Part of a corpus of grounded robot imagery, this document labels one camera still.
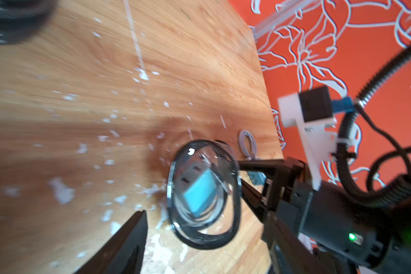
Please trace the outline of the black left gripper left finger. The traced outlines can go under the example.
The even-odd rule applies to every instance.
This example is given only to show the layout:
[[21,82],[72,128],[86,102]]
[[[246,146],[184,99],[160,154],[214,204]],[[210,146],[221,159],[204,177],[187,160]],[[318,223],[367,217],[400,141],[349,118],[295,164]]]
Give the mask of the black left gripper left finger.
[[79,270],[78,274],[139,274],[148,233],[146,211],[138,211]]

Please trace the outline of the teal charger near right arm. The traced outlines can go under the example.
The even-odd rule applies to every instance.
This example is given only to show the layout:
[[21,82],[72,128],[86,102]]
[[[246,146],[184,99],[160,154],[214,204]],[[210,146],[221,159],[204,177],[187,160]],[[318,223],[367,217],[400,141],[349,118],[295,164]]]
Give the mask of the teal charger near right arm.
[[267,180],[267,177],[264,173],[259,171],[248,171],[248,176],[255,186],[263,186]]

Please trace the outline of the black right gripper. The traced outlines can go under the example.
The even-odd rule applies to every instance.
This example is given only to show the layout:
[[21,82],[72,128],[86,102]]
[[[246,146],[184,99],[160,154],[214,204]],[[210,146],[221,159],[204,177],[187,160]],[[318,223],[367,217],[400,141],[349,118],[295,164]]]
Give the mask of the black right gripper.
[[264,223],[274,212],[326,269],[411,269],[411,202],[367,207],[327,182],[316,191],[295,159],[238,163],[271,181],[262,195],[240,180],[242,198],[257,219]]

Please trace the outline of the teal charger front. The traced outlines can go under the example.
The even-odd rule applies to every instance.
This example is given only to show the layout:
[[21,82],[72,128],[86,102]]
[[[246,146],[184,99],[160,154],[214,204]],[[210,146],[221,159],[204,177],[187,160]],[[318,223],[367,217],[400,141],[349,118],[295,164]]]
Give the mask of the teal charger front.
[[187,209],[198,218],[208,209],[215,199],[217,186],[211,170],[205,170],[184,191],[182,197]]

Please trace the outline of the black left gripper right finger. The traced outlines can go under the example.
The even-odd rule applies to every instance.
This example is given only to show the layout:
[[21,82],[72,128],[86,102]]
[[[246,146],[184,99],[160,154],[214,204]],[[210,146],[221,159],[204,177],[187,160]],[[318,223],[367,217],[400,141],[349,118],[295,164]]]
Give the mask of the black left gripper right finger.
[[327,274],[329,271],[303,246],[272,211],[267,213],[262,240],[276,274]]

